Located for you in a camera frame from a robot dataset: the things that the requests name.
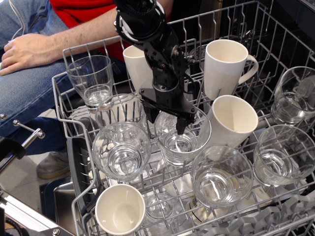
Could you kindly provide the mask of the person's bare hand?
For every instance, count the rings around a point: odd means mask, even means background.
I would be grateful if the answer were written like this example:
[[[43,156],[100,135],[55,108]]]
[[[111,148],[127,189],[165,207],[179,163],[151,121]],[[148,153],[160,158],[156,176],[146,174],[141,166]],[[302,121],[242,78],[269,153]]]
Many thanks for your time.
[[[47,36],[29,33],[10,40],[4,46],[0,74],[49,65],[61,58],[61,39],[58,33]]]

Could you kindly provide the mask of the person's bare forearm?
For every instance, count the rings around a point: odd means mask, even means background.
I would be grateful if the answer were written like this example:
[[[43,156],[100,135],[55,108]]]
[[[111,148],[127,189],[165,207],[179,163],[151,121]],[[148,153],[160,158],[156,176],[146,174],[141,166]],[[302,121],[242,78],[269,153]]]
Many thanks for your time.
[[[62,50],[116,36],[116,5],[112,0],[51,0],[50,4],[68,27],[49,36],[49,59],[62,58]]]

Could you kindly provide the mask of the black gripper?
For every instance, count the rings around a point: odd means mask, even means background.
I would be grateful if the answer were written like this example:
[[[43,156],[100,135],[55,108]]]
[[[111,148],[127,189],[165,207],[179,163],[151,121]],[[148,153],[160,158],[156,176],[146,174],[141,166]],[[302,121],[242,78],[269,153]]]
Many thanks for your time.
[[[146,80],[139,90],[144,112],[150,123],[161,111],[177,117],[177,134],[183,135],[185,128],[193,123],[197,109],[185,98],[185,83],[180,81],[174,88],[155,85],[153,79]]]

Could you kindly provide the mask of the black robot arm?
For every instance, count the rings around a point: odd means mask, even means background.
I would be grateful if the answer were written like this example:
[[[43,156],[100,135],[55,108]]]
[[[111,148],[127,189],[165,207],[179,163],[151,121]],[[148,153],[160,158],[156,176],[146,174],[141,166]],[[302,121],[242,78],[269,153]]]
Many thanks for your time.
[[[119,36],[144,52],[153,71],[151,86],[142,86],[139,90],[148,120],[155,122],[161,111],[174,115],[177,132],[182,135],[194,123],[196,108],[184,96],[188,61],[166,21],[163,7],[155,0],[116,0],[114,3]]]

